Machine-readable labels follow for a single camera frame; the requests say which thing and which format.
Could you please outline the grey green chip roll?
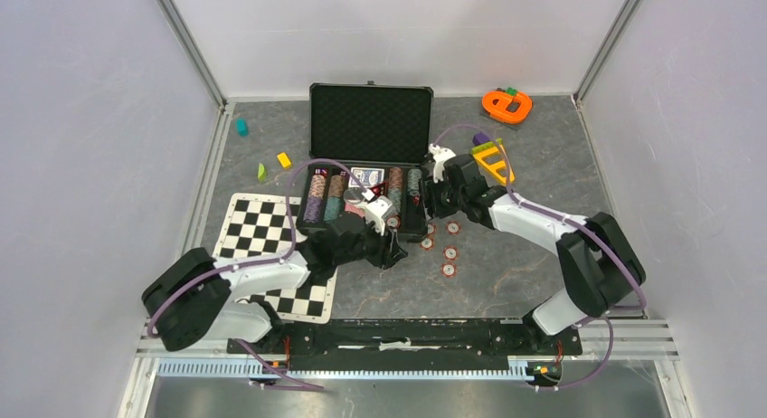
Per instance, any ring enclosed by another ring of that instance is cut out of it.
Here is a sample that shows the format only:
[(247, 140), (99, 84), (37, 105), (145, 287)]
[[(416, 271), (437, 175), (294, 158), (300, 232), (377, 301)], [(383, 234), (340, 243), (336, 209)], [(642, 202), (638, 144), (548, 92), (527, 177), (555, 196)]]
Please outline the grey green chip roll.
[(422, 172), (419, 168), (412, 168), (407, 174), (407, 194), (409, 197), (420, 198), (421, 197), (421, 177)]

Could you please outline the green blue chip roll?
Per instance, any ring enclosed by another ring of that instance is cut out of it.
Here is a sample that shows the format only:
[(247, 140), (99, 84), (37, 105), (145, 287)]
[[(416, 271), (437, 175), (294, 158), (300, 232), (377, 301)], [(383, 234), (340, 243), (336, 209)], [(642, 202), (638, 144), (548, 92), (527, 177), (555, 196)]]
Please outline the green blue chip roll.
[(402, 211), (402, 189), (396, 187), (390, 188), (386, 196), (393, 203), (395, 214), (399, 215)]

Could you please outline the brown poker chip roll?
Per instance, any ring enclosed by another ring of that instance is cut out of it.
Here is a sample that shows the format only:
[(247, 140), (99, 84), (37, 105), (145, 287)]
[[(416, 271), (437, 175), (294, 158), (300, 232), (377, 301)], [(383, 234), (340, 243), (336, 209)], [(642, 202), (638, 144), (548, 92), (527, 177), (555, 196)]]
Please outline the brown poker chip roll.
[(400, 167), (392, 167), (389, 169), (389, 184), (388, 189), (390, 191), (402, 191), (403, 185), (403, 171)]

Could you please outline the clear round disc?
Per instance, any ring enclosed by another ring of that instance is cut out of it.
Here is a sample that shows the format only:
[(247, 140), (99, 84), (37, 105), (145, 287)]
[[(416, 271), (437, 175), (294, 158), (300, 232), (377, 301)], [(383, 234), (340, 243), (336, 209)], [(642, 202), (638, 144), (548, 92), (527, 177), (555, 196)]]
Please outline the clear round disc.
[(360, 187), (349, 187), (344, 191), (343, 199), (346, 203), (359, 204), (365, 200), (364, 190)]

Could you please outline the brown 100 chip roll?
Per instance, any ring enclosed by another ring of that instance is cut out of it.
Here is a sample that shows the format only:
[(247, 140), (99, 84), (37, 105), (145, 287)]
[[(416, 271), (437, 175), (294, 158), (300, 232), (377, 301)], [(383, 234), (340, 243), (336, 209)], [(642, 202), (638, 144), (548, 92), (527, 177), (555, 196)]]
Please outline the brown 100 chip roll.
[(345, 175), (333, 175), (330, 178), (328, 185), (327, 197), (342, 199), (344, 191), (346, 190), (346, 176)]

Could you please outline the purple poker chip roll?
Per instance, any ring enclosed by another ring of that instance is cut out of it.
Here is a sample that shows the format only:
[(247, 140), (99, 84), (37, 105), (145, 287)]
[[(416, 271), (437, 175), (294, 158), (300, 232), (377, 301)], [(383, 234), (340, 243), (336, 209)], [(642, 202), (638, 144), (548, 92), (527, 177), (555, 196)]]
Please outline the purple poker chip roll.
[(309, 195), (306, 199), (303, 220), (306, 223), (319, 223), (322, 219), (323, 204), (324, 201), (321, 196)]

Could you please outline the black poker carrying case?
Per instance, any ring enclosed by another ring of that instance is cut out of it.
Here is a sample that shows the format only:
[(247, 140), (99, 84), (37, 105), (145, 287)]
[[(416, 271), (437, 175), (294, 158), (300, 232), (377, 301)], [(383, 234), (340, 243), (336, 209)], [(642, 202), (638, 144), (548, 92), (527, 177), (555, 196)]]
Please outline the black poker carrying case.
[[(327, 191), (333, 175), (346, 176), (346, 189), (354, 177), (353, 166), (385, 170), (382, 183), (389, 191), (389, 169), (403, 171), (401, 226), (396, 229), (401, 241), (419, 242), (427, 234), (423, 202), (407, 194), (407, 174), (421, 170), (426, 156), (431, 128), (434, 93), (427, 86), (381, 86), (314, 83), (309, 88), (310, 144), (314, 164), (302, 194), (296, 225), (304, 234), (326, 228), (324, 211)], [(329, 170), (323, 197), (322, 219), (306, 223), (303, 213), (309, 182), (317, 168)]]

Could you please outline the pink brown chip roll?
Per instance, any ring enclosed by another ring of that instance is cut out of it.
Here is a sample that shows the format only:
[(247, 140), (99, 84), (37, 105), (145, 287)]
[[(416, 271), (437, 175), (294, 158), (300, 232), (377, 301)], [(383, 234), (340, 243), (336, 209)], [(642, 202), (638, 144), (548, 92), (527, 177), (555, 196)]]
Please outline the pink brown chip roll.
[(327, 178), (320, 174), (315, 174), (309, 182), (308, 196), (311, 198), (322, 199), (325, 194)]

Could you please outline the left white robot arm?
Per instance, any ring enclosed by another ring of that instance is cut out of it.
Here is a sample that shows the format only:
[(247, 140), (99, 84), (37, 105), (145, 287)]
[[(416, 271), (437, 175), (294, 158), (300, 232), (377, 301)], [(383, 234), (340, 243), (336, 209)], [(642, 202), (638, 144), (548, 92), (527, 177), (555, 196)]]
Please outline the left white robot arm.
[(329, 280), (340, 266), (355, 261), (388, 269), (406, 258), (397, 232), (387, 223), (395, 213), (393, 202), (367, 190), (358, 205), (362, 216), (343, 213), (279, 255), (215, 259), (203, 247), (184, 253), (141, 295), (149, 316), (147, 335), (160, 339), (169, 352), (204, 338), (238, 339), (267, 353), (277, 350), (284, 328), (275, 309), (243, 299)]

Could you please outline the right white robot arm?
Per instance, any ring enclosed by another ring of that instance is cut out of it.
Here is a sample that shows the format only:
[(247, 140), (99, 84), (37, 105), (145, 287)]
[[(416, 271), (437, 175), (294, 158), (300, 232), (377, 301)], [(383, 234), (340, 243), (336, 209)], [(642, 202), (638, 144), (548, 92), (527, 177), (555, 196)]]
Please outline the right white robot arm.
[(641, 292), (646, 272), (612, 215), (565, 214), (507, 186), (491, 186), (469, 154), (431, 144), (428, 155), (433, 169), (421, 192), (429, 216), (462, 212), (473, 223), (521, 237), (557, 257), (563, 289), (524, 316), (522, 339), (529, 350), (548, 351), (563, 330), (605, 315), (631, 293), (646, 303)]

